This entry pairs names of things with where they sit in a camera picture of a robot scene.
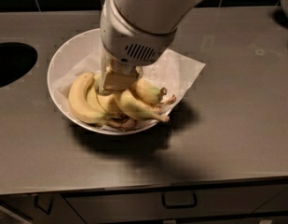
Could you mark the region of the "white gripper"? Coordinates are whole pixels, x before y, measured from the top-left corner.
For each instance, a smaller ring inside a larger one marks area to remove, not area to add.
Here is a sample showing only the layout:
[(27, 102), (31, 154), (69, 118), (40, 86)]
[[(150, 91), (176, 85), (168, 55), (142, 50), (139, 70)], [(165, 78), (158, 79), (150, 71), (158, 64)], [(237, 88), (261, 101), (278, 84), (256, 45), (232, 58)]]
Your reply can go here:
[(143, 75), (143, 69), (137, 66), (155, 63), (175, 36), (175, 32), (150, 34), (131, 25), (114, 0), (105, 0), (100, 24), (104, 46), (99, 85), (102, 93), (128, 89)]

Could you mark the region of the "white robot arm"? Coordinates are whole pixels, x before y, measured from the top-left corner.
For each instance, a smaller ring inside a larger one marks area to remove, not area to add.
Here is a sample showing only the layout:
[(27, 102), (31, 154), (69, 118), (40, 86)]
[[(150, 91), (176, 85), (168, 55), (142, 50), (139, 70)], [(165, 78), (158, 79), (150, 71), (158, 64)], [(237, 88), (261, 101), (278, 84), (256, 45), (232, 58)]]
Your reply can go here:
[(124, 91), (137, 69), (155, 63), (172, 43), (179, 23), (204, 0), (105, 0), (100, 20), (103, 92)]

